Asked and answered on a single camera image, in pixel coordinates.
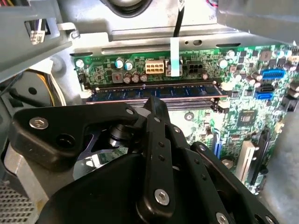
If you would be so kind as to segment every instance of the black memory slot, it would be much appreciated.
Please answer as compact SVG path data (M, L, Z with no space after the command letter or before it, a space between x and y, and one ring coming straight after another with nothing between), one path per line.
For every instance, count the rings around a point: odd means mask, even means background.
M270 140L271 140L271 131L269 128L265 128L262 131L261 136L258 140L257 146L259 147L259 150L255 151L253 155L253 157L256 157L256 160L251 161L251 165L249 168L248 180L250 181L251 185L254 185L256 182L258 173L261 170L263 160L266 156Z

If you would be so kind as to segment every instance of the capacitor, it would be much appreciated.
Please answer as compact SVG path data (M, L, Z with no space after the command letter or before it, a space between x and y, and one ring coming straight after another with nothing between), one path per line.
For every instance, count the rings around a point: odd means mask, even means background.
M217 61L217 65L221 68L221 69L225 69L228 66L228 62L227 60L225 60L224 58L220 58Z
M125 70L131 71L133 69L133 62L131 61L126 61L125 62Z
M129 84L132 81L132 74L127 72L123 77L123 82Z
M256 80L251 76L247 76L245 80L248 82L249 85L254 85L256 83Z
M202 74L201 74L201 77L203 80L207 80L209 78L209 75L206 71L204 71Z
M228 56L229 58L234 58L234 56L235 56L235 52L234 52L233 50L229 50L229 51L227 52L227 56Z
M145 74L145 72L143 72L140 76L140 80L143 82L146 82L148 80L148 76L147 74Z
M136 71L133 73L132 82L138 83L139 81L140 81L140 73Z
M120 57L117 58L114 64L115 64L115 67L117 69L122 69L122 67L123 67L123 59L120 58Z
M212 139L214 137L210 128L206 129L206 139Z
M84 68L84 62L81 60L81 59L78 59L77 61L76 61L76 66L78 67L78 68Z
M291 82L290 83L290 88L296 92L299 92L299 83L296 82Z
M287 69L288 71L296 71L297 66L293 65L291 62L287 62L284 64L285 69Z
M298 97L299 97L299 92L295 92L295 91L292 90L292 89L289 89L287 93L288 93L288 95L290 95L291 97L294 97L294 98L298 98Z
M282 57L285 56L285 52L283 50L277 49L277 50L272 52L272 56L277 57L277 58L282 58Z
M286 59L289 58L289 57L291 57L292 54L293 54L293 52L291 50L285 50L285 57L286 57Z
M221 162L226 166L228 169L231 169L234 166L234 161L229 159L223 159Z
M242 80L242 76L239 72L234 73L233 76L237 82L240 82Z
M263 76L260 73L258 73L257 71L253 72L251 74L251 77L253 77L258 82L263 79Z
M260 82L256 82L256 83L254 84L254 87L255 87L255 88L261 87L261 83L260 83Z

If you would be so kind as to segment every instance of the black cable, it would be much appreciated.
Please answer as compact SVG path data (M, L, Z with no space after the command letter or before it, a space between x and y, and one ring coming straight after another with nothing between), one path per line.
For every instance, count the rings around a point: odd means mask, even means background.
M176 27L174 28L173 37L178 37L179 31L182 26L184 11L185 11L185 7L183 7L181 11L178 11L178 18L177 18Z
M143 13L151 4L153 0L141 0L133 6L122 7L110 2L110 0L100 0L107 6L114 14L122 18L133 18Z
M6 92L8 92L9 90L10 90L10 88L19 80L19 78L20 77L22 77L22 75L23 75L23 72L21 72L20 74L18 74L18 75L16 75L14 78L13 78L13 80L4 88L4 90L2 90L1 92L0 92L0 97L4 94L4 93L6 93Z

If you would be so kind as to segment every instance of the metal screw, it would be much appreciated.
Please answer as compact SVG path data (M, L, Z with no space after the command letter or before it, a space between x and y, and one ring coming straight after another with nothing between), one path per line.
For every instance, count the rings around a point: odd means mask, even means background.
M173 127L173 129L177 132L177 133L180 133L181 130L178 128L178 127Z
M40 118L40 117L32 118L29 121L29 125L30 127L39 130L46 129L49 126L48 121L45 118Z
M133 111L131 111L130 109L127 109L126 110L129 114L133 114L134 112Z
M274 224L273 220L269 216L266 216L266 219L270 224Z
M155 199L161 205L168 205L169 204L169 196L166 191L162 189L155 190Z
M220 212L217 212L216 213L216 218L217 218L217 221L220 223L220 224L228 224L228 219L225 217L225 215L223 215L222 213Z
M205 150L206 150L206 148L204 148L202 145L199 145L199 147L200 147L200 149L201 149L202 151L205 151Z

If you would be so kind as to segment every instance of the screw hole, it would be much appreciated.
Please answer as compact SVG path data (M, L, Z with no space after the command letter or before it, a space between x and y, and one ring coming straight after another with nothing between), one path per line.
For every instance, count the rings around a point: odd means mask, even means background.
M206 181L206 176L205 175L201 175L201 178L204 180L204 181Z
M165 158L164 158L162 155L159 155L159 156L158 156L158 159L161 160L162 162L165 161Z
M30 94L32 94L32 95L36 95L36 94L37 94L36 89L33 88L33 87L30 87L30 88L28 89L28 92L29 92Z
M200 45L202 45L202 41L201 40L195 40L195 41L193 41L193 45L194 46L200 46Z
M75 139L69 134L60 134L56 138L56 143L62 148L72 148L75 145Z
M165 147L165 145L164 145L162 142L159 142L158 144L159 144L159 146L162 147L162 148Z

